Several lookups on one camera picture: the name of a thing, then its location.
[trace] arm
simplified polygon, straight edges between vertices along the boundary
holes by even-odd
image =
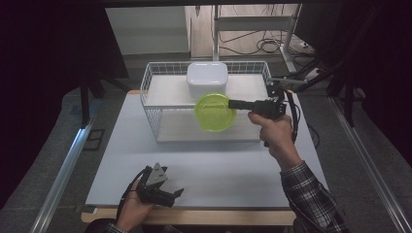
[[[116,225],[109,223],[105,230],[106,233],[124,233],[131,231],[143,222],[154,207],[153,204],[146,204],[140,201],[135,191],[138,182],[137,180],[130,188],[120,210]]]
[[[281,167],[282,185],[296,215],[314,222],[325,232],[349,232],[336,212],[332,195],[299,157],[292,142],[291,117],[272,120],[249,113],[249,119],[261,126],[260,139],[269,143],[269,153]]]

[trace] hand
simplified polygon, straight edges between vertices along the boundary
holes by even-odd
[[[131,187],[120,211],[117,227],[129,232],[143,222],[154,207],[154,204],[142,203],[137,195],[136,187],[139,180]]]
[[[275,120],[249,112],[253,124],[261,126],[260,139],[269,144],[269,153],[276,158],[282,171],[302,163],[292,141],[292,119],[284,115]]]

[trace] white table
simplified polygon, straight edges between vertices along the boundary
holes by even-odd
[[[158,213],[174,213],[172,223],[233,224],[239,223],[233,215],[246,215],[250,224],[292,224],[294,214],[281,186],[280,168],[262,143],[157,143],[140,102],[138,92],[127,94],[115,129],[102,158],[86,205],[113,208],[107,215],[115,214],[124,189],[146,165],[159,162],[167,166],[169,180],[163,190],[184,188],[176,199],[174,208]],[[300,106],[294,94],[294,102]],[[326,180],[312,143],[303,113],[300,117],[296,147],[302,159],[326,187]],[[196,218],[188,213],[204,215],[204,210],[228,215],[229,222]],[[285,220],[254,218],[248,216],[285,216]],[[148,223],[159,223],[154,212]]]

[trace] person's left hand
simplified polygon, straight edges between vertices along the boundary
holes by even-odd
[[[136,192],[137,183],[133,184],[127,194],[116,226],[124,231],[131,231],[145,220],[146,216],[154,207],[154,204],[142,203]]]

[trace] white wall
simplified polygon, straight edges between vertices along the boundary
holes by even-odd
[[[185,7],[108,8],[121,54],[188,52]]]

